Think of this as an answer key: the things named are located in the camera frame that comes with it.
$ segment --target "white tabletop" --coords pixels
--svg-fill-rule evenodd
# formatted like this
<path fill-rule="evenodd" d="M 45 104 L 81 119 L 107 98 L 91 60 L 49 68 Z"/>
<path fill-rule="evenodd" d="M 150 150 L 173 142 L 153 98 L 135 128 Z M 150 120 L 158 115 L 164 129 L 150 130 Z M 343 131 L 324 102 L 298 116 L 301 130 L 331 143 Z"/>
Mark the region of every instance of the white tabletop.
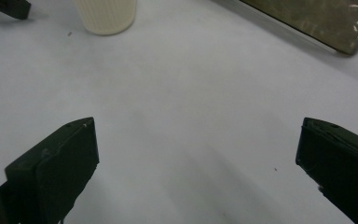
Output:
<path fill-rule="evenodd" d="M 304 117 L 358 133 L 358 54 L 223 2 L 139 0 L 111 36 L 69 0 L 0 13 L 0 185 L 23 152 L 94 117 L 101 163 L 65 223 L 352 223 L 295 157 Z"/>

